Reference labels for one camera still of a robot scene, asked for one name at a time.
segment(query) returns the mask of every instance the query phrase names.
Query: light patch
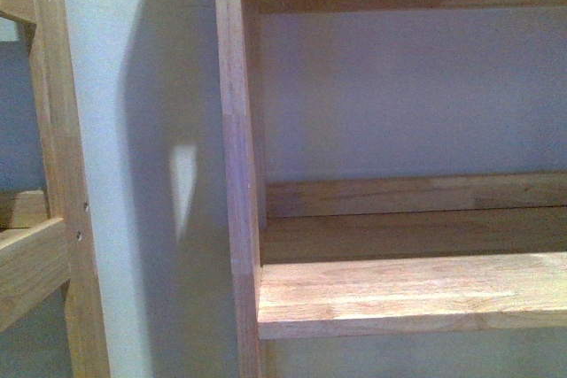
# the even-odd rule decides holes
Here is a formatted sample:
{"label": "light patch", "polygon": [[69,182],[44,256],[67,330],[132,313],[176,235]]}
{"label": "light patch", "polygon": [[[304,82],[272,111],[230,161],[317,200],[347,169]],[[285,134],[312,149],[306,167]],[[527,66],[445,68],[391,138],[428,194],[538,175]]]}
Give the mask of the light patch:
{"label": "light patch", "polygon": [[197,146],[175,146],[169,159],[174,197],[175,239],[183,237],[197,181]]}
{"label": "light patch", "polygon": [[18,41],[18,25],[9,19],[0,18],[0,42]]}

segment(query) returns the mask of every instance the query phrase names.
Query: wooden shelf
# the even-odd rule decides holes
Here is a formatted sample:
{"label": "wooden shelf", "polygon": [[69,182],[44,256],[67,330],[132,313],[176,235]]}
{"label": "wooden shelf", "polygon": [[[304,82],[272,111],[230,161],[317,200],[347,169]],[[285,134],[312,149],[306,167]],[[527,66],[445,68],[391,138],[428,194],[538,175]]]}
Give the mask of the wooden shelf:
{"label": "wooden shelf", "polygon": [[46,220],[0,233],[0,332],[69,279],[66,226]]}
{"label": "wooden shelf", "polygon": [[263,267],[260,339],[567,325],[567,253]]}
{"label": "wooden shelf", "polygon": [[270,219],[260,338],[567,325],[566,249],[567,207]]}
{"label": "wooden shelf", "polygon": [[567,251],[567,207],[268,219],[264,264]]}
{"label": "wooden shelf", "polygon": [[262,13],[541,5],[567,0],[216,0],[242,376],[259,338],[567,326],[565,172],[266,182]]}

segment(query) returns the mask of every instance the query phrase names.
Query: wooden shelf board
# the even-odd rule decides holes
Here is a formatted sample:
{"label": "wooden shelf board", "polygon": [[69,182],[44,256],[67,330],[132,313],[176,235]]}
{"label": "wooden shelf board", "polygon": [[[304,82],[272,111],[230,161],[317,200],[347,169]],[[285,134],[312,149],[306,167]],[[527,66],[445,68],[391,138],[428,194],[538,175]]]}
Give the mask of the wooden shelf board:
{"label": "wooden shelf board", "polygon": [[69,279],[65,233],[62,219],[0,233],[0,332]]}
{"label": "wooden shelf board", "polygon": [[567,326],[567,253],[263,267],[260,339]]}
{"label": "wooden shelf board", "polygon": [[0,228],[31,228],[49,218],[42,190],[0,192]]}
{"label": "wooden shelf board", "polygon": [[265,264],[567,251],[567,207],[268,219]]}
{"label": "wooden shelf board", "polygon": [[567,172],[279,182],[266,198],[269,217],[550,207],[567,205]]}

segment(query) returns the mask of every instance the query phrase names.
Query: wooden frame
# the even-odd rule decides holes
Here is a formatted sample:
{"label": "wooden frame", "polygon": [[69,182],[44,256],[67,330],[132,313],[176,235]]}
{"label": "wooden frame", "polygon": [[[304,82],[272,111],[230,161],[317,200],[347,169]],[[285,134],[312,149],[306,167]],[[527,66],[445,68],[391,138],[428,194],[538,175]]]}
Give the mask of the wooden frame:
{"label": "wooden frame", "polygon": [[49,201],[0,196],[0,331],[61,288],[74,376],[109,377],[65,1],[0,0],[0,16],[25,28]]}
{"label": "wooden frame", "polygon": [[567,325],[566,172],[266,183],[260,14],[566,4],[216,0],[241,376],[260,340]]}

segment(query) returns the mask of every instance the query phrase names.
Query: white wall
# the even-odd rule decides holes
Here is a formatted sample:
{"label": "white wall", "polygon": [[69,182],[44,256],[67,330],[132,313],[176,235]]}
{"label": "white wall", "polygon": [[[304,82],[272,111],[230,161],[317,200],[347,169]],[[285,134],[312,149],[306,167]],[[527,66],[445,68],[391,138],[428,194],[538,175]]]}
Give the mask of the white wall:
{"label": "white wall", "polygon": [[[213,0],[66,0],[66,4],[113,376],[237,377]],[[547,40],[550,13],[555,12],[528,13],[532,17],[526,18],[527,22],[533,27],[523,34],[535,40],[528,44],[529,50],[534,46],[537,48],[538,40]],[[549,43],[550,50],[559,49],[564,41],[564,23],[567,21],[561,15],[563,12],[558,13],[559,21],[553,26],[554,31],[559,32],[554,39],[559,46]],[[484,70],[480,81],[466,72],[462,76],[462,69],[468,66],[458,62],[462,46],[451,42],[458,34],[437,35],[438,30],[433,26],[436,21],[439,24],[445,22],[444,14],[446,12],[432,12],[431,20],[423,12],[404,15],[413,17],[413,28],[395,13],[334,19],[324,16],[266,19],[264,34],[268,53],[274,52],[274,35],[280,29],[286,32],[286,41],[290,45],[283,56],[268,55],[275,61],[268,65],[273,74],[268,80],[273,83],[273,86],[269,83],[268,106],[279,109],[268,113],[273,118],[270,123],[274,125],[269,130],[271,175],[274,178],[302,176],[307,173],[301,171],[303,166],[313,175],[377,173],[373,168],[376,166],[369,166],[373,163],[365,162],[343,170],[352,162],[345,164],[338,150],[344,148],[347,141],[362,137],[354,130],[363,129],[360,125],[351,127],[347,123],[356,123],[362,112],[363,122],[377,123],[376,116],[358,108],[355,102],[346,103],[344,95],[354,96],[357,102],[369,101],[369,94],[359,94],[359,89],[372,83],[370,87],[378,92],[376,89],[382,87],[383,78],[389,73],[400,74],[406,68],[423,78],[435,75],[435,80],[407,81],[405,86],[397,89],[393,80],[389,80],[390,86],[380,93],[380,99],[391,104],[409,96],[426,110],[413,111],[412,117],[416,120],[436,117],[435,111],[427,111],[429,106],[418,97],[418,89],[436,105],[452,101],[447,96],[449,92],[470,96],[451,104],[453,109],[449,111],[459,120],[464,119],[464,114],[459,113],[459,105],[471,108],[476,114],[482,113],[475,109],[475,96],[494,103],[501,99],[499,93],[515,93],[525,84],[538,94],[556,93],[559,86],[546,83],[542,89],[541,81],[532,84],[532,77],[540,72],[564,70],[564,63],[552,64],[542,58],[542,50],[536,50],[539,53],[530,59],[533,69],[528,75],[524,74],[527,67],[522,66],[519,73],[509,59],[501,73],[493,70],[493,64],[482,68],[478,61],[474,69]],[[481,32],[491,28],[491,32],[498,33],[501,25],[510,27],[509,20],[497,12],[485,12],[485,15],[460,12],[451,18],[460,25],[453,27],[445,22],[444,28],[463,32],[468,28],[468,19],[484,24],[486,16],[493,16],[493,22],[491,26],[481,26]],[[340,57],[335,53],[330,55],[330,49],[334,52],[335,46],[328,36],[333,34],[334,26],[340,27],[341,22],[353,20],[359,22],[360,31],[352,32],[349,39],[358,49]],[[310,28],[314,21],[321,26],[318,30]],[[418,34],[422,32],[420,28],[424,22],[429,22],[430,27]],[[423,56],[404,64],[404,60],[413,57],[416,45],[400,36],[395,41],[372,39],[386,42],[391,48],[388,56],[379,55],[379,46],[367,43],[367,37],[379,37],[373,35],[379,23],[401,27],[410,41],[420,41],[417,46],[423,55],[430,52],[429,38],[445,42],[447,37],[444,44],[447,51],[438,52],[431,66],[420,60]],[[509,36],[502,33],[486,40],[472,37],[467,40],[469,49],[477,51],[474,58],[489,58],[487,53],[495,49],[493,40],[508,40]],[[518,63],[523,64],[522,55],[528,49],[514,37],[512,41],[510,45],[506,44],[509,49],[507,58],[518,58]],[[303,51],[298,46],[306,42],[311,43],[313,51],[308,58],[329,57],[328,61],[313,62],[308,66],[308,78],[302,76],[301,68],[282,63],[288,58],[295,64],[296,53]],[[371,48],[372,58],[362,55],[368,48]],[[340,58],[335,63],[338,66],[332,63],[336,58]],[[443,64],[447,64],[447,68],[440,67]],[[279,66],[285,73],[278,74]],[[346,70],[364,68],[368,73],[356,74],[352,81],[343,81],[348,78]],[[329,70],[337,78],[330,79]],[[498,92],[492,89],[497,76],[501,78],[497,81]],[[479,82],[481,91],[473,95],[470,90]],[[299,84],[306,85],[307,89],[300,89]],[[325,88],[324,92],[315,90],[315,87],[321,87],[320,84]],[[439,85],[444,88],[442,92],[437,90]],[[303,94],[311,100],[307,100],[307,115],[298,119],[293,108],[300,105],[299,101],[284,108],[283,99]],[[333,105],[325,107],[324,111],[328,112],[330,108],[333,121],[323,124],[332,128],[333,135],[345,139],[331,137],[320,143],[317,138],[322,136],[322,131],[317,130],[317,138],[302,139],[308,141],[308,146],[317,148],[316,155],[298,154],[293,145],[299,135],[290,134],[285,124],[288,126],[294,120],[302,120],[299,128],[307,131],[310,117],[315,116],[315,109],[308,103],[314,99],[317,104],[325,105],[319,101],[326,102],[327,96]],[[526,158],[530,161],[526,167],[555,166],[552,164],[554,160],[542,154],[523,156],[524,147],[532,146],[530,141],[534,134],[544,135],[543,140],[548,141],[551,151],[561,150],[561,145],[554,142],[553,135],[539,130],[530,133],[521,117],[524,113],[537,111],[539,119],[535,125],[538,128],[545,128],[546,132],[554,128],[564,131],[562,120],[548,124],[548,113],[552,113],[555,120],[554,110],[563,104],[556,97],[558,102],[555,104],[522,106],[523,101],[532,99],[530,96],[522,93],[512,97],[500,109],[513,108],[515,119],[507,121],[511,125],[509,132],[513,134],[519,129],[526,136],[523,142],[508,146],[510,141],[515,141],[513,135],[492,124],[498,130],[495,132],[499,135],[497,142],[483,136],[485,143],[475,145],[477,149],[488,145],[486,151],[480,150],[482,158],[488,158],[489,153],[500,149],[514,154],[510,163],[495,168],[520,167],[520,160]],[[343,118],[343,114],[355,115],[355,120]],[[483,123],[492,122],[491,118],[494,116],[483,116]],[[502,119],[510,120],[508,115]],[[472,120],[466,122],[473,134],[487,135],[484,128],[474,127]],[[450,142],[444,126],[426,128]],[[380,132],[376,131],[369,143],[376,142],[379,136]],[[425,151],[411,144],[410,136],[404,135],[402,139],[407,149],[401,154],[405,167],[401,173],[429,173],[437,166],[442,166],[440,172],[448,173],[471,167],[465,160],[468,150],[459,150],[462,158],[444,153],[447,160],[455,161],[451,164],[445,160],[438,162],[437,156],[424,157]],[[459,136],[462,137],[460,140],[470,143],[464,137],[466,135]],[[388,135],[385,145],[390,152],[395,146],[393,137]],[[329,148],[330,153],[319,149],[321,146]],[[418,152],[419,156],[412,159],[408,150]],[[288,154],[297,155],[298,161],[302,161],[301,169],[293,162],[286,162]],[[360,160],[366,158],[359,157],[357,151],[353,155]],[[422,160],[427,158],[428,161],[423,163]],[[321,167],[327,160],[331,167]],[[383,161],[380,166],[386,170],[384,173],[398,172],[394,163],[388,163],[387,159]],[[488,166],[491,165],[483,162],[478,167]],[[563,359],[566,342],[563,330],[494,331],[290,341],[275,344],[275,353],[281,377],[559,377],[567,370]]]}
{"label": "white wall", "polygon": [[18,26],[15,22],[0,18],[0,42],[17,42]]}
{"label": "white wall", "polygon": [[272,181],[567,168],[567,8],[262,24]]}

